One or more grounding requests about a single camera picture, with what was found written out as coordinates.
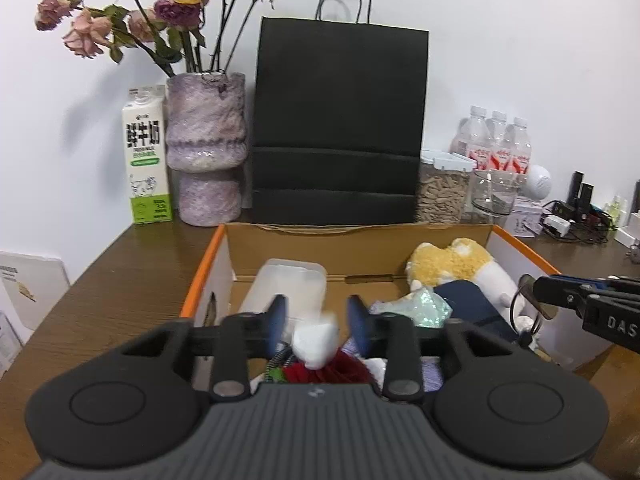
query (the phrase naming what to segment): stuffed animal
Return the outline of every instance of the stuffed animal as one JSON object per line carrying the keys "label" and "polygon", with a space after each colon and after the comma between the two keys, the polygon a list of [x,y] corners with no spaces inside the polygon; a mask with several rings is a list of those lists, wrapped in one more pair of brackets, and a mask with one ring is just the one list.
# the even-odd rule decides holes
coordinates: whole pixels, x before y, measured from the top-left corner
{"label": "stuffed animal", "polygon": [[[411,290],[469,280],[480,288],[507,323],[510,322],[509,307],[518,287],[491,254],[469,238],[457,238],[446,249],[420,244],[406,264],[406,273]],[[524,298],[519,296],[514,317],[519,317],[524,307]],[[526,321],[517,319],[516,327],[521,330],[519,325]]]}

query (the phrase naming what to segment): purple vase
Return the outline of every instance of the purple vase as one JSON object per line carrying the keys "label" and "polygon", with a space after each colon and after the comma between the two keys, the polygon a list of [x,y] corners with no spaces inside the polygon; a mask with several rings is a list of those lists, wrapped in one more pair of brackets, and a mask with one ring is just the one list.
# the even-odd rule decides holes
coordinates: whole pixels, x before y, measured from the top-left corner
{"label": "purple vase", "polygon": [[240,184],[233,171],[178,174],[180,219],[198,227],[231,222],[240,216]]}
{"label": "purple vase", "polygon": [[167,164],[188,173],[229,170],[247,155],[244,74],[183,73],[168,80]]}

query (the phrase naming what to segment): white speaker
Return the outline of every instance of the white speaker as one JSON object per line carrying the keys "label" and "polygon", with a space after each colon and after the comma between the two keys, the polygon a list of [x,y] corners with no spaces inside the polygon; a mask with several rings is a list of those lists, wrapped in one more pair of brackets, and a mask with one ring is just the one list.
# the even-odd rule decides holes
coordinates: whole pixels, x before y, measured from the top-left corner
{"label": "white speaker", "polygon": [[551,193],[551,175],[542,166],[529,167],[527,181],[521,189],[524,196],[533,200],[542,200]]}

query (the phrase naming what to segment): flower stem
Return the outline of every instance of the flower stem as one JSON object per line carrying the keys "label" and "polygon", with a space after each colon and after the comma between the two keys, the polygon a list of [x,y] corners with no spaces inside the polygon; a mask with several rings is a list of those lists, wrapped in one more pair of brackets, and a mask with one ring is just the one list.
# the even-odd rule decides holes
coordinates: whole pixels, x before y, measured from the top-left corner
{"label": "flower stem", "polygon": [[220,57],[222,52],[222,35],[225,33],[226,24],[229,21],[229,16],[231,15],[231,11],[236,4],[236,0],[231,0],[229,4],[229,10],[226,12],[226,16],[223,16],[222,22],[220,23],[220,32],[218,33],[218,40],[216,41],[216,47],[213,49],[213,56],[211,57],[211,66],[209,67],[209,72],[213,72],[213,65],[216,60],[218,60],[218,71],[220,71]]}
{"label": "flower stem", "polygon": [[151,32],[153,33],[154,36],[157,36],[158,35],[158,31],[156,30],[156,28],[151,23],[151,20],[149,19],[149,17],[146,15],[145,9],[142,8],[142,4],[140,3],[140,0],[135,0],[135,1],[136,1],[136,5],[138,6],[138,9],[142,13],[142,16],[144,17],[144,19],[146,21],[146,24],[149,26],[149,29],[151,29]]}
{"label": "flower stem", "polygon": [[238,30],[238,35],[236,36],[236,40],[234,41],[234,46],[231,48],[231,52],[229,53],[229,57],[226,59],[226,65],[224,72],[229,68],[229,64],[231,63],[231,58],[234,56],[234,52],[236,51],[236,47],[238,46],[238,42],[240,41],[240,36],[242,36],[242,32],[244,31],[244,27],[246,22],[249,20],[249,16],[251,15],[251,11],[254,10],[255,4],[258,3],[259,0],[252,0],[249,9],[247,10],[244,20],[242,20],[242,25],[240,25],[240,30]]}
{"label": "flower stem", "polygon": [[187,30],[181,32],[182,46],[184,47],[184,60],[187,64],[187,72],[196,72],[196,62],[193,60],[193,47],[191,46],[191,33]]}
{"label": "flower stem", "polygon": [[220,9],[220,30],[218,31],[218,38],[216,40],[216,47],[213,49],[213,56],[211,56],[211,65],[209,66],[209,72],[213,72],[214,63],[216,57],[220,56],[220,44],[222,43],[222,31],[225,27],[225,13],[226,13],[226,0],[222,0],[222,8]]}
{"label": "flower stem", "polygon": [[151,50],[148,46],[146,46],[144,43],[142,43],[142,41],[140,41],[138,38],[136,38],[133,34],[129,34],[128,32],[124,32],[124,31],[120,31],[122,34],[125,34],[126,36],[129,36],[133,41],[136,42],[136,45],[139,46],[142,50],[144,50],[147,54],[149,54],[149,56],[151,57],[151,59],[154,60],[154,63],[156,65],[158,65],[162,71],[167,74],[169,77],[172,77],[175,75],[174,70],[171,68],[171,65],[160,65],[158,64],[158,62],[156,61],[156,53]]}
{"label": "flower stem", "polygon": [[202,72],[202,58],[200,55],[200,43],[198,41],[196,41],[196,48],[194,48],[194,51],[196,53],[196,68],[198,72]]}

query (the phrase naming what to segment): water bottle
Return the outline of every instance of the water bottle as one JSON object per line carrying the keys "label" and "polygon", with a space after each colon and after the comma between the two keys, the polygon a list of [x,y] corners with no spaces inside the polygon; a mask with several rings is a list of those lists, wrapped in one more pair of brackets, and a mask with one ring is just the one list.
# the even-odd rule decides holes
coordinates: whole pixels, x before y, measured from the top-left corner
{"label": "water bottle", "polygon": [[458,151],[478,164],[478,170],[486,170],[491,153],[492,138],[486,127],[484,118],[486,109],[479,106],[471,107],[471,115],[460,128]]}
{"label": "water bottle", "polygon": [[487,169],[506,170],[513,150],[513,137],[507,130],[507,114],[494,112],[491,119],[486,120],[486,126],[493,139]]}
{"label": "water bottle", "polygon": [[527,133],[527,120],[521,117],[514,118],[513,124],[507,126],[507,131],[513,137],[513,150],[507,170],[526,175],[531,159],[531,142]]}

